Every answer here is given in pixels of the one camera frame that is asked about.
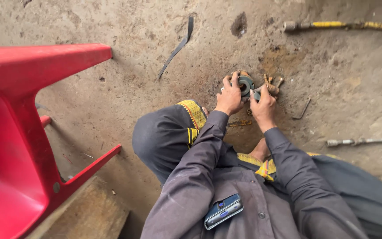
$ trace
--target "knee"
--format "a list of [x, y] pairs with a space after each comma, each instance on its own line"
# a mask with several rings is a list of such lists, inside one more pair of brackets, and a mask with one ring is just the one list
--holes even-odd
[[132, 133], [132, 148], [141, 159], [147, 158], [155, 149], [157, 128], [151, 113], [139, 118]]

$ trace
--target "oil stain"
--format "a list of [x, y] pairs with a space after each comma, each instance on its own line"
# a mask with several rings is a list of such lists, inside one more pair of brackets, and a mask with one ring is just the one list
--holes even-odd
[[245, 16], [245, 12], [242, 12], [237, 16], [234, 23], [231, 25], [232, 35], [238, 37], [240, 39], [247, 32], [247, 17]]
[[271, 77], [287, 77], [298, 73], [298, 67], [307, 54], [306, 49], [298, 52], [289, 52], [284, 45], [271, 45], [259, 57], [257, 66], [260, 74]]

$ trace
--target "dark gray shirt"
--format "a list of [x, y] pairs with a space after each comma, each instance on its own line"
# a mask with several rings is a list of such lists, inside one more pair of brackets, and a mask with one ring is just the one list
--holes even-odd
[[[228, 116], [210, 113], [189, 151], [168, 177], [146, 219], [141, 238], [152, 239], [347, 239], [367, 236], [343, 199], [321, 177], [311, 157], [278, 128], [265, 132], [277, 180], [290, 204], [272, 193], [251, 170], [216, 168]], [[244, 210], [207, 231], [203, 218], [217, 201], [241, 196]]]

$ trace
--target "mobile phone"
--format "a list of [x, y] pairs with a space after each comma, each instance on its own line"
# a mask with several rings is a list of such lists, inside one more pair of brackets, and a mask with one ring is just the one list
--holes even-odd
[[212, 208], [210, 208], [204, 217], [204, 227], [210, 230], [233, 215], [241, 212], [243, 209], [244, 207], [238, 194], [218, 201], [213, 204]]

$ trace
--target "man's left hand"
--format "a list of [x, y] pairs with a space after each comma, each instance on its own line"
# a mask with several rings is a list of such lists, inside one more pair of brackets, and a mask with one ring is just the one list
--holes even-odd
[[216, 95], [217, 104], [215, 111], [222, 111], [228, 116], [231, 116], [243, 108], [244, 102], [241, 100], [241, 90], [238, 86], [238, 75], [238, 71], [234, 72], [232, 74], [231, 82], [230, 76], [225, 76], [223, 79], [224, 89], [220, 94]]

